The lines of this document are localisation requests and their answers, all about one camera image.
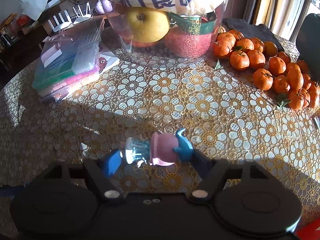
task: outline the red apple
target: red apple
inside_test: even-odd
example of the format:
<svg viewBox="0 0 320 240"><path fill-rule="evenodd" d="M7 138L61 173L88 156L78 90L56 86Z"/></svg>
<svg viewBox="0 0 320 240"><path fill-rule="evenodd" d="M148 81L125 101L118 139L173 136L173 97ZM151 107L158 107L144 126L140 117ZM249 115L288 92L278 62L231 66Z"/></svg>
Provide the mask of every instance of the red apple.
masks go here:
<svg viewBox="0 0 320 240"><path fill-rule="evenodd" d="M179 57L195 58L203 55L210 46L211 35L190 35L174 27L164 37L164 44Z"/></svg>

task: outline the round table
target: round table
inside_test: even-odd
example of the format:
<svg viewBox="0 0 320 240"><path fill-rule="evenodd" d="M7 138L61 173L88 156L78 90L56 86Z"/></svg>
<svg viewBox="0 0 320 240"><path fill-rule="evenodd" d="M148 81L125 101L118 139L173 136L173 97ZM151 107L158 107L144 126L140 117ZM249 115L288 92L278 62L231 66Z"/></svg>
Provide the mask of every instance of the round table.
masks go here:
<svg viewBox="0 0 320 240"><path fill-rule="evenodd" d="M280 109L274 94L252 84L251 70L236 72L224 61L220 67L200 61L152 69L127 61L119 45L104 39L120 58L119 65L59 105L40 103L31 88L36 62L2 89L0 182L21 185L57 159L79 163L100 158L127 137L150 138L156 130L173 133L185 127L194 147L210 158L255 160L281 180L301 200L301 225L318 216L320 133L311 118L315 110ZM299 53L294 44L278 39L295 61ZM140 168L123 163L111 181L121 192L189 193L201 179L188 163ZM8 198L0 198L0 233L14 236L9 206Z"/></svg>

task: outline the yellow pear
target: yellow pear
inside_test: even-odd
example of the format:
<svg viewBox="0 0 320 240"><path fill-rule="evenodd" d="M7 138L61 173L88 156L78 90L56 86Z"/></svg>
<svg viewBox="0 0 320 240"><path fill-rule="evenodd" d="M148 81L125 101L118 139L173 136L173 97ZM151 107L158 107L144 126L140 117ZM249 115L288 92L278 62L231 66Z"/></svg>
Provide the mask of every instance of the yellow pear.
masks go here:
<svg viewBox="0 0 320 240"><path fill-rule="evenodd" d="M129 23L133 40L137 42L159 41L170 28L166 12L148 7L127 7L124 19Z"/></svg>

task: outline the cable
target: cable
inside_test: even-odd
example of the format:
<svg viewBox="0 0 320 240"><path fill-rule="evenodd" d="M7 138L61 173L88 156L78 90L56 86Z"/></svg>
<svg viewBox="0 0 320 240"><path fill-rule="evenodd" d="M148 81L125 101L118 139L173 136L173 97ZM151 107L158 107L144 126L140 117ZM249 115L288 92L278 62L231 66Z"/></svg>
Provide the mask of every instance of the cable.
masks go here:
<svg viewBox="0 0 320 240"><path fill-rule="evenodd" d="M83 4L85 4L85 3L89 2L89 1L90 1L90 0L87 0L87 1L84 2L84 3L74 3L74 2L71 2L71 0L69 0L69 2L73 3L74 5L83 5Z"/></svg>

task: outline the pink toy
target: pink toy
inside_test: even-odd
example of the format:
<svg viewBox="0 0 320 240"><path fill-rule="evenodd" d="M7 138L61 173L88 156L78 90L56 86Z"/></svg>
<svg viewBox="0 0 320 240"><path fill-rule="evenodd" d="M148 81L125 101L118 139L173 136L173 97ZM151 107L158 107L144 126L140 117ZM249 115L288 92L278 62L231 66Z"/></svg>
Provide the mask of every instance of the pink toy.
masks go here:
<svg viewBox="0 0 320 240"><path fill-rule="evenodd" d="M178 154L173 151L173 148L178 146L178 139L174 134L154 132L150 144L150 162L160 166L169 166L178 162Z"/></svg>

